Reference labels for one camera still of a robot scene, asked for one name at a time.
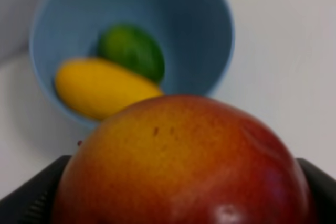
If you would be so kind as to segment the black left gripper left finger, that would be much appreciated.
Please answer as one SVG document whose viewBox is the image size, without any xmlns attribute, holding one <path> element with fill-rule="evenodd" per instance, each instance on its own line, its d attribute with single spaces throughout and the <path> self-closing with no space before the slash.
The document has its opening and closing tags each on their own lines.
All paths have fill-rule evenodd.
<svg viewBox="0 0 336 224">
<path fill-rule="evenodd" d="M 70 158 L 58 158 L 1 199 L 1 223 L 50 223 L 56 189 Z"/>
</svg>

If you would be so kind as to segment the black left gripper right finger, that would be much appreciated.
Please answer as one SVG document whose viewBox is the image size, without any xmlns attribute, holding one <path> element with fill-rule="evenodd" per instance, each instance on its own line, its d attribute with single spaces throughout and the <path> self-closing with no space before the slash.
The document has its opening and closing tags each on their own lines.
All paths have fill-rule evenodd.
<svg viewBox="0 0 336 224">
<path fill-rule="evenodd" d="M 335 179 L 303 158 L 297 161 L 308 180 L 320 223 L 335 223 Z"/>
</svg>

